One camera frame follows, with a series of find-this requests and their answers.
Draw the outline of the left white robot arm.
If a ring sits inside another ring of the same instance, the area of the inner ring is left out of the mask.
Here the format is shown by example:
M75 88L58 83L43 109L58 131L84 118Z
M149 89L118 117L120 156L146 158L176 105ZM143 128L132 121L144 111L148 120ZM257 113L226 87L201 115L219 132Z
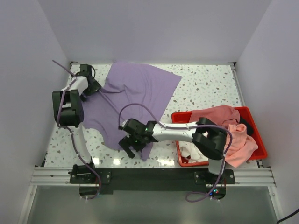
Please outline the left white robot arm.
M83 134L84 109L83 102L99 92L101 85L95 79L95 68L89 64L81 64L76 74L71 75L70 82L61 90L52 93L54 119L57 127L70 132L71 143L75 152L77 166L89 166L82 169L80 177L86 183L96 180L97 172L92 157L87 149Z

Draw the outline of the purple t shirt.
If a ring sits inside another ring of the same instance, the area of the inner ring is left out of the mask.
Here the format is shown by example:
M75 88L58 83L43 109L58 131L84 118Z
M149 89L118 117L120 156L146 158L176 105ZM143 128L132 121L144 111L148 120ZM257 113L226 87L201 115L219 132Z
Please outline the purple t shirt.
M126 133L118 124L160 120L181 78L148 64L112 64L105 85L82 103L84 128L99 131L108 148L120 150Z

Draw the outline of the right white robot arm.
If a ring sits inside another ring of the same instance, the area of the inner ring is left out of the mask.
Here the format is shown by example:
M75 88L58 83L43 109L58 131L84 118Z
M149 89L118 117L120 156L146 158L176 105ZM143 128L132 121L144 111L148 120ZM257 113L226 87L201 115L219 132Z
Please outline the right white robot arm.
M134 158L131 151L142 151L149 143L161 141L180 141L192 143L208 158L208 178L213 183L224 179L225 145L229 131L217 126L209 119L200 118L192 123L161 123L148 121L143 124L136 119L128 119L119 124L119 129L126 133L119 145L129 158Z

